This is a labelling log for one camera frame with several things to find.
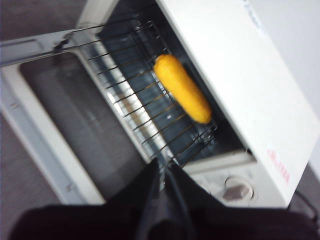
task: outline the oven rack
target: oven rack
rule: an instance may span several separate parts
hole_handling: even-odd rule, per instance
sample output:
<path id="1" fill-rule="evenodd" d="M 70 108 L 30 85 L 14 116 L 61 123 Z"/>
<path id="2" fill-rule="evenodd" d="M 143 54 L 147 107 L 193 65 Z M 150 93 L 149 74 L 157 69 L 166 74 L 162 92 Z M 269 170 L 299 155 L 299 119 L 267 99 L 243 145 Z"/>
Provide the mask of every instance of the oven rack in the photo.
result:
<path id="1" fill-rule="evenodd" d="M 133 19 L 128 19 L 110 24 L 128 23 L 132 20 Z M 70 40 L 76 42 L 74 35 L 78 32 L 101 27 L 106 28 L 108 26 L 109 24 L 101 24 L 73 30 L 64 37 L 55 49 L 61 51 L 67 50 L 68 47 L 64 48 L 64 45 Z M 112 47 L 113 45 L 117 45 L 117 42 L 129 43 L 118 48 Z M 86 48 L 88 50 L 88 46 L 95 44 L 103 44 L 103 46 L 105 46 L 105 51 L 87 51 L 89 53 L 86 54 L 86 61 L 91 66 L 95 66 L 95 74 L 97 77 L 103 79 L 103 84 L 105 85 L 104 90 L 107 92 L 113 106 L 118 109 L 122 118 L 128 123 L 133 134 L 139 139 L 142 148 L 145 150 L 148 149 L 147 152 L 150 159 L 163 158 L 166 161 L 175 161 L 180 166 L 184 166 L 197 158 L 204 158 L 212 155 L 213 147 L 206 153 L 204 152 L 208 149 L 208 146 L 212 146 L 215 143 L 214 131 L 217 129 L 216 123 L 212 121 L 209 124 L 204 125 L 192 120 L 176 102 L 171 93 L 162 86 L 153 71 L 156 58 L 160 54 L 172 54 L 172 52 L 162 38 L 159 29 L 152 21 L 146 23 L 136 21 L 135 27 L 130 32 L 113 35 L 108 34 L 107 36 L 99 35 L 98 39 L 76 43 L 74 46 L 76 48 Z M 136 52 L 134 55 L 135 57 L 129 60 L 115 61 L 111 66 L 107 67 L 101 63 L 103 62 L 103 58 L 109 57 L 116 59 L 116 55 L 125 54 L 127 51 Z M 120 80 L 114 80 L 110 76 L 110 73 L 115 70 L 121 71 L 122 68 L 127 68 L 135 64 L 143 64 L 145 69 L 137 74 L 122 77 Z M 140 88 L 134 87 L 135 82 L 139 82 L 139 85 L 143 86 Z M 131 90 L 127 91 L 127 94 L 123 91 L 123 88 L 121 88 L 124 84 L 131 87 Z M 155 92 L 159 94 L 154 95 L 153 98 L 148 100 L 143 99 L 143 92 L 151 91 L 152 89 L 156 89 Z M 137 98 L 141 104 L 136 108 L 128 110 L 131 98 Z M 154 109 L 150 110 L 151 105 L 159 105 L 162 99 L 165 99 L 166 103 L 169 103 L 169 105 L 165 105 L 163 109 L 160 109 L 159 111 L 155 111 Z M 157 123 L 157 119 L 163 118 L 166 114 L 169 116 L 172 111 L 178 114 L 175 115 L 173 119 L 166 121 L 165 124 L 160 126 Z M 143 113 L 145 113 L 148 118 L 136 121 Z M 177 125 L 181 125 L 182 122 L 184 126 L 183 129 L 176 131 L 174 135 L 171 134 L 168 137 L 168 134 L 165 132 Z M 155 126 L 155 130 L 151 133 L 145 129 L 145 126 L 150 124 Z M 159 137 L 164 140 L 160 145 L 155 143 Z M 183 144 L 177 147 L 177 143 L 179 143 L 181 139 L 188 139 L 188 141 L 182 141 Z"/>

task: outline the metal wire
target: metal wire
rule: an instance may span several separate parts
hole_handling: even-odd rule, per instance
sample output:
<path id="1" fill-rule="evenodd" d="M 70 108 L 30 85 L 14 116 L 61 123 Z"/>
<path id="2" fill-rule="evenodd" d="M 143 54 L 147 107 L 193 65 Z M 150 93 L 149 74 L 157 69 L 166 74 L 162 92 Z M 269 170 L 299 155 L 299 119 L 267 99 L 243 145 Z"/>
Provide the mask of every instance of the metal wire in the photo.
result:
<path id="1" fill-rule="evenodd" d="M 79 31 L 84 31 L 84 30 L 88 30 L 88 29 L 94 29 L 94 28 L 100 28 L 100 27 L 104 27 L 107 26 L 108 24 L 101 24 L 98 26 L 93 26 L 93 27 L 87 27 L 87 28 L 82 28 L 82 29 L 77 29 L 72 31 L 71 33 L 75 33 L 75 32 L 79 32 Z M 149 28 L 152 28 L 152 36 L 147 38 L 147 39 L 141 39 L 139 36 L 139 32 L 143 31 L 143 30 L 148 30 Z M 134 127 L 132 129 L 132 131 L 138 131 L 141 127 L 143 127 L 144 125 L 146 125 L 149 122 L 153 122 L 154 125 L 157 124 L 157 121 L 155 121 L 155 119 L 159 116 L 161 116 L 162 114 L 166 113 L 167 111 L 171 110 L 171 109 L 175 109 L 178 111 L 179 115 L 172 120 L 171 122 L 167 123 L 165 126 L 163 127 L 157 127 L 157 131 L 155 133 L 153 133 L 152 135 L 149 135 L 147 137 L 144 137 L 143 141 L 141 142 L 141 145 L 150 145 L 152 141 L 154 141 L 155 136 L 157 135 L 161 135 L 163 137 L 163 139 L 165 139 L 165 137 L 163 136 L 164 131 L 167 130 L 169 127 L 173 126 L 174 124 L 178 124 L 179 121 L 182 121 L 182 119 L 185 119 L 186 123 L 190 123 L 186 128 L 184 128 L 183 130 L 181 130 L 180 132 L 178 132 L 176 135 L 173 136 L 173 138 L 170 141 L 165 142 L 165 144 L 163 146 L 161 146 L 160 148 L 158 147 L 157 149 L 153 150 L 153 152 L 151 153 L 150 158 L 152 159 L 153 157 L 157 156 L 159 153 L 161 153 L 161 151 L 166 148 L 169 147 L 170 148 L 170 144 L 173 143 L 174 141 L 177 141 L 181 136 L 183 136 L 185 133 L 187 133 L 192 137 L 192 141 L 189 142 L 188 144 L 182 146 L 179 150 L 176 150 L 175 152 L 171 151 L 173 156 L 171 157 L 171 160 L 178 158 L 179 156 L 181 156 L 182 154 L 184 154 L 188 149 L 190 149 L 191 146 L 195 145 L 195 144 L 202 144 L 201 148 L 199 149 L 198 147 L 196 147 L 194 150 L 197 150 L 196 152 L 190 152 L 191 156 L 186 160 L 186 162 L 183 164 L 183 166 L 185 164 L 187 164 L 188 162 L 192 161 L 201 151 L 203 151 L 207 145 L 212 141 L 213 137 L 211 136 L 211 132 L 208 132 L 209 129 L 211 128 L 211 126 L 208 127 L 208 129 L 206 129 L 205 131 L 203 131 L 202 133 L 199 133 L 196 129 L 195 129 L 195 125 L 197 124 L 196 122 L 194 122 L 193 120 L 191 120 L 188 115 L 183 111 L 183 109 L 181 107 L 179 107 L 179 104 L 172 99 L 172 97 L 170 96 L 170 93 L 162 86 L 161 82 L 158 80 L 157 76 L 155 75 L 154 71 L 153 71 L 153 66 L 155 64 L 155 59 L 160 55 L 163 54 L 163 52 L 167 53 L 167 54 L 172 54 L 172 52 L 170 51 L 167 43 L 165 42 L 165 40 L 162 38 L 159 29 L 157 28 L 157 26 L 152 22 L 152 21 L 148 21 L 146 24 L 142 24 L 141 26 L 139 26 L 137 29 L 134 29 L 133 31 L 129 32 L 129 33 L 125 33 L 125 34 L 118 34 L 118 35 L 113 35 L 113 36 L 108 36 L 108 37 L 104 37 L 98 40 L 94 40 L 94 41 L 90 41 L 90 42 L 86 42 L 86 43 L 81 43 L 76 45 L 77 47 L 82 47 L 88 44 L 92 44 L 92 43 L 96 43 L 96 42 L 104 42 L 107 40 L 111 40 L 111 39 L 122 39 L 123 37 L 125 37 L 127 40 L 129 40 L 129 36 L 130 38 L 133 40 L 133 44 L 130 44 L 129 46 L 126 47 L 122 47 L 110 52 L 106 52 L 97 56 L 92 56 L 90 58 L 88 58 L 88 61 L 94 61 L 97 60 L 103 56 L 107 56 L 107 55 L 113 55 L 116 54 L 120 51 L 125 51 L 131 48 L 137 49 L 138 52 L 142 53 L 142 56 L 137 56 L 137 58 L 133 59 L 133 60 L 129 60 L 127 62 L 120 62 L 117 65 L 114 65 L 113 67 L 110 68 L 106 68 L 106 69 L 100 69 L 96 74 L 97 75 L 101 75 L 105 72 L 109 72 L 112 71 L 114 69 L 119 69 L 120 67 L 123 66 L 127 66 L 127 65 L 131 65 L 137 62 L 142 62 L 142 63 L 146 63 L 148 65 L 148 69 L 144 70 L 141 73 L 138 73 L 136 75 L 127 77 L 121 81 L 115 82 L 110 84 L 109 86 L 105 87 L 105 89 L 107 91 L 109 91 L 110 89 L 114 88 L 115 86 L 118 86 L 124 82 L 127 82 L 129 85 L 132 84 L 131 80 L 136 79 L 140 76 L 143 76 L 147 73 L 151 73 L 151 78 L 153 79 L 153 82 L 149 82 L 148 81 L 148 85 L 144 86 L 141 89 L 138 90 L 134 90 L 133 92 L 131 92 L 129 95 L 127 96 L 122 96 L 120 97 L 118 100 L 114 101 L 113 104 L 118 104 L 122 101 L 124 101 L 125 99 L 128 99 L 129 97 L 132 96 L 137 96 L 137 98 L 139 99 L 141 97 L 141 95 L 137 95 L 139 93 L 141 93 L 142 91 L 145 91 L 147 89 L 151 89 L 151 88 L 159 88 L 161 90 L 161 94 L 154 97 L 152 100 L 142 104 L 141 106 L 139 106 L 138 108 L 131 110 L 130 112 L 126 113 L 123 115 L 124 118 L 132 115 L 133 113 L 136 113 L 138 110 L 143 109 L 145 112 L 147 112 L 147 108 L 145 108 L 146 106 L 155 103 L 156 101 L 160 100 L 163 97 L 167 97 L 168 100 L 171 101 L 171 105 L 167 106 L 165 109 L 161 110 L 160 112 L 158 112 L 155 115 L 151 115 L 149 112 L 148 115 L 150 116 L 150 118 L 144 122 L 142 122 L 141 124 L 137 125 L 136 127 Z M 150 51 L 150 48 L 148 48 L 146 46 L 146 44 L 149 44 L 149 46 L 151 46 L 151 49 L 155 50 L 153 52 Z M 115 97 L 115 95 L 119 96 L 118 92 L 115 92 L 115 94 L 112 94 L 113 97 Z"/>

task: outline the gray floor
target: gray floor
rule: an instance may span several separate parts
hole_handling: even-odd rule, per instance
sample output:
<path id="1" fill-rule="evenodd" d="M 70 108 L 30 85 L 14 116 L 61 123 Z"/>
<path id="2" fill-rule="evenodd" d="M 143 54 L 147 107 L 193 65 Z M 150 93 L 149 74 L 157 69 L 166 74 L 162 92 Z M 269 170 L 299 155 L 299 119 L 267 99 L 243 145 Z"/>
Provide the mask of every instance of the gray floor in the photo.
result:
<path id="1" fill-rule="evenodd" d="M 71 29 L 85 0 L 2 0 L 1 39 L 9 40 Z M 8 123 L 1 118 L 1 239 L 17 218 L 34 207 L 58 203 L 37 167 L 24 150 Z M 298 190 L 320 211 L 320 183 L 307 166 Z M 311 214 L 305 204 L 294 197 L 291 208 Z"/>

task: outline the white wall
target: white wall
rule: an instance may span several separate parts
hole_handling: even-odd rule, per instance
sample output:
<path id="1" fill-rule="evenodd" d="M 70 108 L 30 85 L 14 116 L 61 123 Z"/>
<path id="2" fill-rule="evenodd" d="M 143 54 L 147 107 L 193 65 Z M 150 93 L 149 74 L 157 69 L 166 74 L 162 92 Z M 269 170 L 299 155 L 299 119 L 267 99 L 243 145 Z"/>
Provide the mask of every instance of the white wall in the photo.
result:
<path id="1" fill-rule="evenodd" d="M 320 119 L 320 0 L 249 2 Z M 320 180 L 320 138 L 309 165 Z"/>

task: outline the printed label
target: printed label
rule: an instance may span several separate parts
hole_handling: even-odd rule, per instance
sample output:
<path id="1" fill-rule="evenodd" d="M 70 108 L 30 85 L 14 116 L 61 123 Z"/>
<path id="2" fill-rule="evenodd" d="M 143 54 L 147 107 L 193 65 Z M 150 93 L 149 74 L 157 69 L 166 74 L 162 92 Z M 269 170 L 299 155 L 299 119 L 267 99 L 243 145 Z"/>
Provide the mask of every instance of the printed label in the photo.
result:
<path id="1" fill-rule="evenodd" d="M 266 153 L 268 154 L 273 165 L 276 167 L 278 172 L 281 174 L 282 178 L 287 184 L 290 183 L 290 173 L 288 172 L 285 164 L 278 159 L 277 152 L 274 149 L 269 148 Z"/>
<path id="2" fill-rule="evenodd" d="M 263 27 L 261 21 L 259 20 L 256 12 L 252 8 L 250 2 L 248 0 L 241 0 L 244 8 L 248 12 L 249 17 L 251 18 L 253 24 L 256 26 L 258 32 L 260 33 L 261 36 L 266 35 L 265 28 Z"/>

